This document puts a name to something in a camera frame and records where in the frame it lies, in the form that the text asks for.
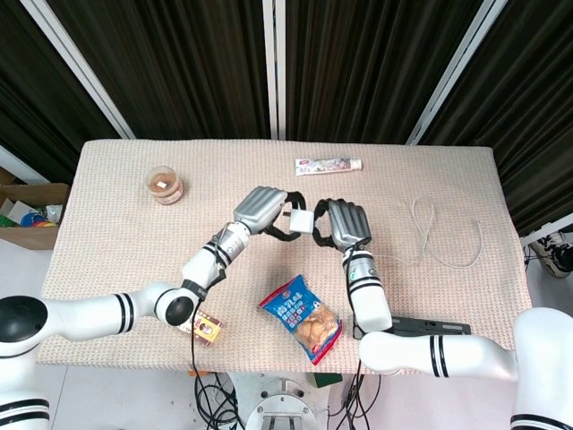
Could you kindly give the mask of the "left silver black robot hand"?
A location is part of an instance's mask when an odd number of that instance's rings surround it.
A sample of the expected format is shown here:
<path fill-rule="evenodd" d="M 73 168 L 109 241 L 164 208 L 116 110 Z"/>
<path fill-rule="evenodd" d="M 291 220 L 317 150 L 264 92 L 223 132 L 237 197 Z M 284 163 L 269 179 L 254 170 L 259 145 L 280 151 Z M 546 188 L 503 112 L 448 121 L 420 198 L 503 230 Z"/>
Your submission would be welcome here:
<path fill-rule="evenodd" d="M 282 242 L 295 241 L 301 236 L 299 232 L 286 233 L 274 226 L 287 203 L 294 210 L 306 209 L 306 201 L 300 192 L 257 186 L 234 209 L 234 221 L 245 225 L 251 235 L 264 233 Z"/>

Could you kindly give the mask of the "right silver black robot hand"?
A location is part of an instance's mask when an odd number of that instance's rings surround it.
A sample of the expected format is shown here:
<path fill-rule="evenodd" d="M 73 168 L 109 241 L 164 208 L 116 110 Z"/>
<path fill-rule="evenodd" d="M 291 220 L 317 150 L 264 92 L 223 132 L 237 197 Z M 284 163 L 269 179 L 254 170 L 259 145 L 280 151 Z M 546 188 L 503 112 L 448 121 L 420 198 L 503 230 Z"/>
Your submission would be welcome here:
<path fill-rule="evenodd" d="M 316 222 L 329 215 L 330 235 L 322 236 Z M 335 248 L 341 253 L 355 245 L 367 245 L 372 240 L 365 210 L 344 199 L 322 199 L 315 206 L 312 237 L 320 247 Z"/>

